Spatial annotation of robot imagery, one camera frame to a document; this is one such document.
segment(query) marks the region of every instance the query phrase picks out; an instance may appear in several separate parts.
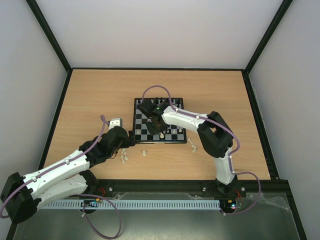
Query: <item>gray wall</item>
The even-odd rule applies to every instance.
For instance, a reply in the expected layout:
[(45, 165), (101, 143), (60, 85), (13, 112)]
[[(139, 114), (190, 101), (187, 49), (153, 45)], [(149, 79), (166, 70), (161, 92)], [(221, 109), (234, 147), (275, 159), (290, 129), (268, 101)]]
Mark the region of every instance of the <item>gray wall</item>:
[[(66, 72), (25, 0), (1, 1), (0, 33), (2, 190), (10, 174), (37, 169)], [(10, 224), (0, 219), (1, 240)]]
[(282, 0), (38, 0), (73, 67), (244, 68)]
[(280, 177), (310, 240), (320, 234), (320, 1), (293, 1), (250, 74)]

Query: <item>purple cable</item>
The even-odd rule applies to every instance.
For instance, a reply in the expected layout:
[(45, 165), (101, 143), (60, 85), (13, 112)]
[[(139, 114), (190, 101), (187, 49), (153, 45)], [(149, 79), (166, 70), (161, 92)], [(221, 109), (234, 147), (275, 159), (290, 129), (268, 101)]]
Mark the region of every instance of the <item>purple cable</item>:
[[(101, 128), (101, 131), (100, 131), (98, 137), (97, 137), (96, 140), (94, 141), (94, 143), (93, 143), (87, 150), (85, 150), (84, 152), (82, 152), (81, 154), (75, 156), (74, 158), (69, 159), (69, 163), (72, 162), (72, 161), (74, 161), (74, 160), (76, 160), (76, 159), (78, 159), (78, 158), (80, 158), (80, 157), (82, 157), (82, 156), (85, 155), (86, 153), (88, 153), (88, 152), (89, 152), (91, 149), (93, 149), (94, 146), (97, 144), (97, 142), (98, 142), (99, 139), (101, 138), (102, 134), (104, 133), (106, 124), (108, 124), (108, 122), (106, 121), (106, 118), (105, 118), (104, 115), (101, 115), (100, 118), (101, 118), (101, 120), (102, 120), (102, 128)], [(37, 175), (36, 178), (39, 179), (39, 178), (41, 178), (43, 175), (45, 175), (45, 174), (47, 174), (47, 173), (49, 173), (49, 172), (51, 172), (51, 171), (53, 171), (53, 170), (55, 170), (55, 169), (63, 166), (63, 165), (65, 165), (65, 164), (67, 164), (67, 163), (66, 163), (66, 162), (59, 163), (58, 165), (55, 165), (55, 166), (53, 166), (52, 168), (49, 168), (49, 169), (43, 171), (42, 173), (40, 173), (39, 175)], [(5, 207), (6, 207), (6, 205), (8, 204), (8, 202), (13, 198), (13, 196), (16, 195), (21, 189), (23, 189), (25, 186), (27, 186), (28, 184), (30, 184), (30, 183), (32, 183), (32, 182), (33, 182), (33, 180), (29, 180), (29, 181), (25, 182), (24, 184), (22, 184), (21, 186), (19, 186), (16, 190), (14, 190), (14, 191), (6, 198), (6, 200), (3, 202), (3, 205), (2, 205), (1, 208), (0, 208), (0, 218), (1, 218), (1, 219), (6, 219), (6, 218), (9, 217), (9, 215), (4, 216), (4, 215), (3, 215), (3, 211), (4, 211)]]
[(86, 210), (86, 205), (83, 206), (83, 209), (82, 209), (82, 213), (84, 214), (83, 216), (85, 217), (85, 219), (87, 220), (87, 222), (89, 223), (90, 227), (92, 228), (92, 230), (101, 238), (103, 239), (116, 239), (117, 237), (119, 237), (120, 235), (120, 232), (121, 232), (121, 227), (122, 227), (122, 219), (121, 219), (121, 215), (120, 215), (120, 212), (118, 210), (118, 208), (107, 198), (105, 197), (102, 197), (102, 196), (98, 196), (98, 195), (92, 195), (92, 194), (78, 194), (78, 196), (81, 196), (81, 197), (93, 197), (93, 198), (99, 198), (99, 199), (103, 199), (105, 201), (107, 201), (109, 204), (111, 204), (111, 206), (115, 209), (116, 213), (118, 214), (118, 218), (119, 218), (119, 230), (118, 232), (116, 233), (116, 235), (114, 236), (105, 236), (103, 235), (102, 233), (100, 233), (95, 227), (94, 225), (90, 222), (89, 218), (87, 217), (86, 213), (85, 213), (85, 210)]
[[(192, 118), (197, 118), (197, 115), (194, 115), (194, 114), (191, 114), (191, 113), (188, 113), (188, 112), (184, 112), (183, 110), (180, 110), (179, 108), (177, 108), (176, 106), (174, 106), (173, 103), (172, 103), (172, 100), (171, 100), (171, 95), (170, 95), (169, 90), (166, 89), (164, 86), (161, 86), (161, 85), (153, 85), (153, 86), (148, 87), (148, 88), (143, 92), (143, 94), (142, 94), (142, 101), (144, 101), (144, 99), (145, 99), (145, 94), (146, 94), (146, 92), (149, 91), (150, 89), (153, 89), (153, 88), (161, 88), (161, 89), (164, 89), (164, 90), (166, 91), (166, 93), (168, 94), (168, 97), (169, 97), (170, 105), (171, 105), (171, 107), (172, 107), (173, 110), (177, 111), (177, 113), (180, 113), (180, 114), (183, 114), (183, 115), (192, 117)], [(233, 168), (232, 168), (231, 154), (233, 154), (233, 153), (235, 153), (236, 151), (239, 150), (239, 148), (240, 148), (240, 141), (239, 141), (239, 139), (237, 138), (237, 136), (236, 136), (231, 130), (229, 130), (228, 128), (226, 128), (225, 126), (221, 125), (221, 124), (218, 123), (218, 122), (216, 122), (216, 121), (214, 121), (214, 120), (211, 120), (211, 119), (209, 119), (209, 118), (207, 118), (207, 117), (203, 117), (203, 116), (199, 116), (199, 119), (208, 121), (208, 122), (210, 122), (210, 123), (212, 123), (212, 124), (220, 127), (221, 129), (225, 130), (227, 133), (229, 133), (229, 134), (235, 139), (237, 146), (236, 146), (236, 148), (235, 148), (234, 150), (232, 150), (232, 151), (228, 154), (228, 161), (229, 161), (229, 169), (230, 169), (230, 172), (233, 173), (234, 175), (251, 174), (251, 175), (253, 175), (253, 176), (256, 178), (256, 180), (257, 180), (257, 182), (258, 182), (258, 185), (259, 185), (258, 196), (257, 196), (256, 200), (254, 201), (254, 203), (253, 203), (250, 207), (248, 207), (247, 209), (245, 209), (245, 210), (243, 210), (243, 211), (234, 212), (234, 213), (225, 213), (225, 212), (223, 212), (222, 210), (221, 210), (221, 212), (222, 212), (224, 215), (237, 215), (237, 214), (244, 213), (244, 212), (250, 210), (251, 208), (253, 208), (253, 207), (257, 204), (257, 202), (258, 202), (258, 200), (259, 200), (259, 198), (260, 198), (261, 184), (260, 184), (259, 178), (258, 178), (257, 175), (255, 175), (254, 173), (249, 172), (249, 171), (244, 171), (244, 172), (235, 173), (234, 170), (233, 170)]]
[(223, 213), (223, 215), (232, 216), (232, 215), (243, 214), (243, 213), (249, 211), (250, 209), (252, 209), (259, 201), (260, 194), (261, 194), (261, 184), (260, 184), (260, 180), (259, 180), (258, 176), (250, 171), (243, 171), (243, 172), (235, 173), (234, 175), (242, 175), (242, 174), (251, 174), (252, 176), (255, 177), (256, 181), (258, 182), (259, 190), (258, 190), (258, 195), (256, 196), (256, 200), (252, 203), (251, 206), (249, 206), (248, 208), (246, 208), (245, 210), (242, 210), (242, 211), (233, 212), (233, 213), (225, 213), (222, 209), (220, 209), (220, 212)]

